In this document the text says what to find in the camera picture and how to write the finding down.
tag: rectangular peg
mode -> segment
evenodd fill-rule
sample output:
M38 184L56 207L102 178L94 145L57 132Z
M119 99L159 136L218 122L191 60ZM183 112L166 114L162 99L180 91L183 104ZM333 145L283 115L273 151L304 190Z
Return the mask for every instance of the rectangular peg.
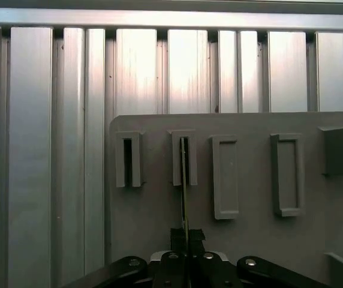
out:
M214 217L235 219L238 211L237 138L235 135L212 137Z
M298 216L305 204L301 134L272 134L270 143L274 213L281 217Z

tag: metal panel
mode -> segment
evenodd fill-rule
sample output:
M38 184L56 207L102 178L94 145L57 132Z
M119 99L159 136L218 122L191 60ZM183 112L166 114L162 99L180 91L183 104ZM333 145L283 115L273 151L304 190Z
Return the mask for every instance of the metal panel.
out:
M239 111L259 112L257 32L240 31L237 37Z
M64 29L64 70L58 78L59 285L84 275L85 32Z
M9 287L50 286L52 37L11 29Z
M315 53L318 110L343 111L343 34L315 33Z
M117 30L115 114L157 113L157 31Z
M0 25L343 31L343 15L0 8Z
M306 35L304 32L268 32L270 112L308 110Z
M85 274L104 266L105 30L86 33Z
M169 113L209 113L207 31L169 30Z
M235 31L218 32L219 112L238 112L237 38Z

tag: horizontal metal beam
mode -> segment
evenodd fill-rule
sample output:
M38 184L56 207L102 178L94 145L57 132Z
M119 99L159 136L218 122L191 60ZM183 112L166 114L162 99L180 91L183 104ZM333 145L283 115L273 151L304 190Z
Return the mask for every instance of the horizontal metal beam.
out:
M0 25L343 31L343 15L0 8Z

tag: dark gap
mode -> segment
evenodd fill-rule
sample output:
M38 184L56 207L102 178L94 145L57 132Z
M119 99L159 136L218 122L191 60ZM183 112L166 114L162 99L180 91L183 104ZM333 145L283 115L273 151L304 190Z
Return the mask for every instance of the dark gap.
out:
M267 32L257 33L259 66L259 112L270 112L269 63L267 50Z
M218 42L218 31L208 31L207 32L207 41L212 43Z
M190 179L190 177L189 177L189 171L190 171L190 169L189 169L189 167L190 167L190 165L189 165L189 138L187 138L187 137L184 137L184 141L183 141L183 143L184 143L184 148L185 148L185 174L186 174L186 185L188 185L189 184L189 179Z
M167 29L157 29L157 40L167 40Z
M117 38L117 29L106 29L105 30L106 39L116 39Z
M182 204L182 219L185 220L185 198L183 196L183 159L185 159L185 179L186 186L188 185L189 179L189 142L187 137L181 137L179 142L180 147L180 173L181 173L181 204Z
M306 33L306 76L308 93L308 111L318 111L317 63L315 53L315 33Z
M267 43L267 32L266 31L257 31L257 42L258 43Z
M0 51L0 287L8 279L10 28L1 29Z
M315 34L311 32L306 33L306 44L313 43L315 41Z
M125 186L131 187L133 182L131 139L124 139Z
M10 27L3 27L1 29L1 35L3 38L10 38L11 29Z
M64 30L61 28L55 28L53 31L53 36L55 39L63 39L64 38Z

